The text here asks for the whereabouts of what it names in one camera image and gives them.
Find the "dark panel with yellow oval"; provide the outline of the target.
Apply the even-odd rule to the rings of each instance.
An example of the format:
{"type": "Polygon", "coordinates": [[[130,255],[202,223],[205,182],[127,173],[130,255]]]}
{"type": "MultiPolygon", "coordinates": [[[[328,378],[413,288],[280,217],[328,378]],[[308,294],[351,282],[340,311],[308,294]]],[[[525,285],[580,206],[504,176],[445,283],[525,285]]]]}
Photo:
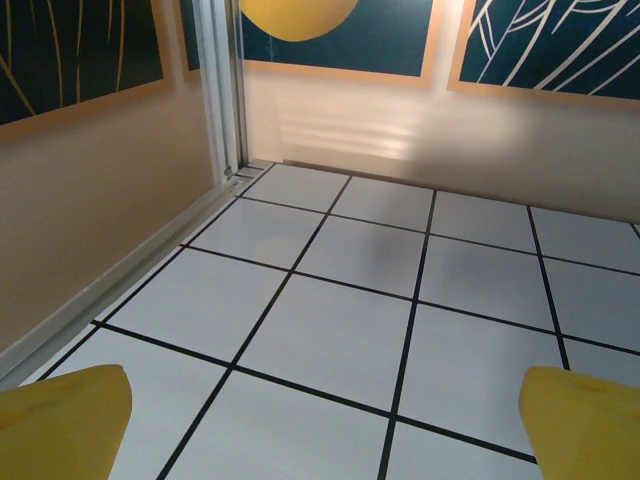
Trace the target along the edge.
{"type": "Polygon", "coordinates": [[[443,0],[242,0],[246,66],[429,84],[443,0]]]}

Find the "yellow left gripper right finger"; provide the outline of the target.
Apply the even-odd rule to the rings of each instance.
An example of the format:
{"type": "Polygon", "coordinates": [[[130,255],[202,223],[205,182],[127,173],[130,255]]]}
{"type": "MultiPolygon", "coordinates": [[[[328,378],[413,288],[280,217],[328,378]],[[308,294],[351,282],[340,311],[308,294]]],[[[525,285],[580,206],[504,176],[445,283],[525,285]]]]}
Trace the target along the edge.
{"type": "Polygon", "coordinates": [[[543,480],[640,480],[640,388],[531,367],[519,413],[543,480]]]}

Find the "narrow dark wall panel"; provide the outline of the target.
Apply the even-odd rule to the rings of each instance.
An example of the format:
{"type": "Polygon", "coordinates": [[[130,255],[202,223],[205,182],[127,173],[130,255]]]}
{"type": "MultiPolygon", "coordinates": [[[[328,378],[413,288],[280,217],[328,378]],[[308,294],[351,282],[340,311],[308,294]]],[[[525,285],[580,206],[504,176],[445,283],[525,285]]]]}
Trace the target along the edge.
{"type": "Polygon", "coordinates": [[[199,51],[193,0],[178,0],[183,31],[185,70],[195,72],[199,69],[199,51]]]}

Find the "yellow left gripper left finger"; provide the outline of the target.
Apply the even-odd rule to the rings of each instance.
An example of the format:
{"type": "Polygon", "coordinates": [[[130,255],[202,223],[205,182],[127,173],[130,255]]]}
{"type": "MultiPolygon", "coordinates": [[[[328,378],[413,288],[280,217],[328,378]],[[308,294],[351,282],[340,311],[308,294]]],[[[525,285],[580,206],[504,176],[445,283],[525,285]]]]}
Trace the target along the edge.
{"type": "Polygon", "coordinates": [[[116,364],[0,392],[0,480],[109,480],[131,412],[116,364]]]}

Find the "aluminium side rail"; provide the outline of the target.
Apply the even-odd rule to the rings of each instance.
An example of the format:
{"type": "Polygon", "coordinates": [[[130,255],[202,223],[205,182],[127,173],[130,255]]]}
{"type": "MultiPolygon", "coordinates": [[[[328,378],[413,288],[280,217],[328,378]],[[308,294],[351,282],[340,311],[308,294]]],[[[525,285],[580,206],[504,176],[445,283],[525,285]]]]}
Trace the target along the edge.
{"type": "Polygon", "coordinates": [[[272,162],[254,161],[232,175],[223,185],[202,195],[185,211],[1,353],[0,391],[17,386],[19,380],[26,377],[24,371],[27,363],[40,353],[45,345],[73,323],[88,317],[94,309],[113,299],[116,292],[136,274],[146,267],[151,267],[161,252],[170,250],[183,238],[191,226],[201,224],[204,214],[211,211],[216,202],[230,197],[234,189],[250,186],[273,166],[272,162]]]}

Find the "aluminium corner post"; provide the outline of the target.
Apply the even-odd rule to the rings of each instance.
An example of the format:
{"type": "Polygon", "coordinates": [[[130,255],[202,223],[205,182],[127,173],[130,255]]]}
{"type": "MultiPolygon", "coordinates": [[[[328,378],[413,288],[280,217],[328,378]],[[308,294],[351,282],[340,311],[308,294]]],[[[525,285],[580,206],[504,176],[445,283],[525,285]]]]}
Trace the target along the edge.
{"type": "Polygon", "coordinates": [[[216,186],[250,161],[239,0],[192,0],[216,186]]]}

